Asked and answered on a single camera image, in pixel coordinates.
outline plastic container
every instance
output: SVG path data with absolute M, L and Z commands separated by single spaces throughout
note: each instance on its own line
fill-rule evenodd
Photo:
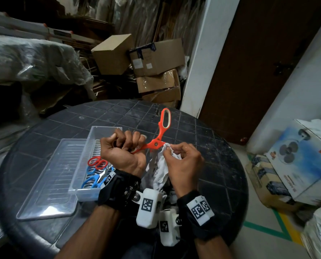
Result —
M 108 127 L 108 126 L 92 126 L 89 136 L 87 137 L 84 150 L 82 151 L 79 163 L 76 167 L 71 185 L 68 193 L 76 195 L 79 202 L 96 201 L 100 188 L 82 189 L 82 183 L 86 178 L 87 161 L 92 157 L 96 139 L 111 136 L 116 128 L 122 127 Z
M 62 139 L 38 177 L 16 218 L 19 220 L 71 216 L 78 202 L 68 188 L 86 139 Z

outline gray floor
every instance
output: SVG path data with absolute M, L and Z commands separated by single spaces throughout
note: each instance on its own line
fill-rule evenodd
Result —
M 230 144 L 243 166 L 248 162 L 245 147 Z M 281 232 L 282 229 L 272 209 L 265 207 L 259 200 L 247 175 L 249 186 L 249 206 L 246 221 Z M 294 241 L 289 241 L 265 231 L 243 226 L 235 242 L 230 247 L 236 259 L 310 259 L 305 248 Z

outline brown door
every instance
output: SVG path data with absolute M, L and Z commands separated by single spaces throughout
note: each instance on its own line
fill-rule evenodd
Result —
M 245 144 L 321 26 L 321 0 L 240 0 L 199 119 Z

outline round black table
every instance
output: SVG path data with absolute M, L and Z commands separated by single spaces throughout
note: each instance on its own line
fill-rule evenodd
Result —
M 87 138 L 91 126 L 98 125 L 138 130 L 147 135 L 149 142 L 157 133 L 159 114 L 164 107 L 137 100 L 97 101 L 60 111 L 29 129 L 9 151 L 0 167 L 0 224 L 11 242 L 32 258 L 53 258 L 95 206 L 94 202 L 78 203 L 71 217 L 34 221 L 16 219 L 61 139 Z M 242 227 L 247 210 L 248 186 L 243 166 L 229 144 L 204 123 L 177 109 L 170 110 L 171 128 L 164 134 L 163 141 L 192 143 L 205 158 L 199 191 L 218 215 L 220 223 L 224 224 L 222 237 L 230 245 Z M 125 231 L 125 234 L 121 232 L 122 235 L 132 240 L 126 244 L 128 247 L 121 246 L 119 250 L 124 253 L 124 258 L 150 257 L 154 244 L 157 244 L 156 231 L 132 228 L 131 225 L 122 220 L 116 231 Z M 158 242 L 157 254 L 176 254 L 174 251 L 177 249 L 181 251 L 177 251 L 179 257 L 176 258 L 180 258 L 183 250 L 188 248 L 180 243 L 174 248 L 164 248 Z

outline metal bolt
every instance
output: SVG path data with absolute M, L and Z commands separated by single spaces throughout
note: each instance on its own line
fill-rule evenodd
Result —
M 140 195 L 138 193 L 136 193 L 134 196 L 133 196 L 133 201 L 139 201 L 140 200 Z
M 181 221 L 181 219 L 180 219 L 179 217 L 176 218 L 175 222 L 176 222 L 176 224 L 178 224 L 178 225 L 181 225 L 181 224 L 182 224 L 182 221 Z

